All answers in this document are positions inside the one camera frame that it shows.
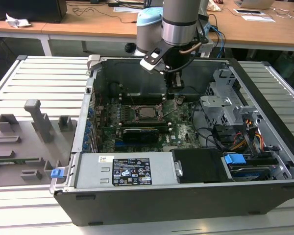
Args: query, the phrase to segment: table leg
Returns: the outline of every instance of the table leg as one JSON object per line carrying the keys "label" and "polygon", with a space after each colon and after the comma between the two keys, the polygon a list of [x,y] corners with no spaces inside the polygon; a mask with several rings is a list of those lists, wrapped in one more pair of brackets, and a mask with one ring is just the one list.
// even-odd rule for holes
{"label": "table leg", "polygon": [[83,48],[83,52],[87,52],[86,41],[82,41],[82,48]]}
{"label": "table leg", "polygon": [[41,35],[41,37],[39,39],[40,39],[41,45],[43,46],[45,56],[52,56],[49,36],[48,35]]}

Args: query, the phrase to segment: aluminum profile table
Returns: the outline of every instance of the aluminum profile table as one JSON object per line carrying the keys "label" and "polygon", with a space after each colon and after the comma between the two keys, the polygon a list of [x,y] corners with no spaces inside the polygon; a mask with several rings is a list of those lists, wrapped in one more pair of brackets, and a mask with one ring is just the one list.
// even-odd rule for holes
{"label": "aluminum profile table", "polygon": [[[86,62],[87,58],[80,57],[29,56],[17,60],[0,82],[0,114],[14,113],[18,120],[31,120],[23,105],[27,99],[40,99],[41,109],[50,119],[71,115],[78,120],[87,79]],[[271,67],[258,62],[241,65],[294,134],[294,91]],[[266,215],[77,227],[48,188],[0,188],[0,234],[294,235],[294,199]]]}

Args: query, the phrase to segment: warning label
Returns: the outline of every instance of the warning label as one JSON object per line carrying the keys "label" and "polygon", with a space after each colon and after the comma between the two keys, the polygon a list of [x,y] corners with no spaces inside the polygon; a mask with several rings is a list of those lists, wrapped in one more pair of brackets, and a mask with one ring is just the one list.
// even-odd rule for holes
{"label": "warning label", "polygon": [[114,186],[152,184],[149,158],[114,159],[112,173]]}

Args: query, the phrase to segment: paper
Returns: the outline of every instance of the paper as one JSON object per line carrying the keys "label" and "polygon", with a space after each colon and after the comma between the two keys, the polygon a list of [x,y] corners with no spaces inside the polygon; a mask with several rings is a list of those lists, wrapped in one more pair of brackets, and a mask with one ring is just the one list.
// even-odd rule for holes
{"label": "paper", "polygon": [[220,7],[214,3],[213,0],[209,0],[207,5],[208,11],[221,11]]}
{"label": "paper", "polygon": [[142,9],[135,9],[135,8],[129,8],[125,6],[116,6],[114,7],[113,11],[115,12],[128,12],[128,13],[140,13]]}
{"label": "paper", "polygon": [[270,17],[261,17],[261,16],[242,16],[246,21],[262,21],[262,22],[275,22]]}
{"label": "paper", "polygon": [[31,26],[28,20],[25,20],[25,19],[18,20],[8,16],[8,14],[5,14],[5,15],[6,15],[5,22],[7,22],[11,27],[18,28],[18,27]]}

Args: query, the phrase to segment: green circuit board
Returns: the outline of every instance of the green circuit board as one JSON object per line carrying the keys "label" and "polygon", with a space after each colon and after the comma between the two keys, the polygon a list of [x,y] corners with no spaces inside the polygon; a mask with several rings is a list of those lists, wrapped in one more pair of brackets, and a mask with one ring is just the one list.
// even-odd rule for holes
{"label": "green circuit board", "polygon": [[[141,108],[141,116],[137,118],[137,112]],[[105,112],[101,114],[100,120],[104,124],[99,123],[98,127],[101,132],[101,140],[99,151],[103,153],[111,152],[169,152],[174,148],[199,148],[200,142],[196,138],[195,130],[190,122],[192,112],[191,103],[179,103],[176,100],[166,100],[160,105],[141,105],[141,107],[133,105],[122,105],[118,102],[106,104],[103,109]],[[149,118],[148,114],[162,116],[160,120],[157,118]],[[133,123],[144,121],[148,118],[151,122],[170,122],[169,131],[160,131],[157,143],[152,144],[124,144],[122,140],[122,126],[119,125],[121,120],[127,120]],[[148,124],[143,128],[152,128],[152,124]]]}

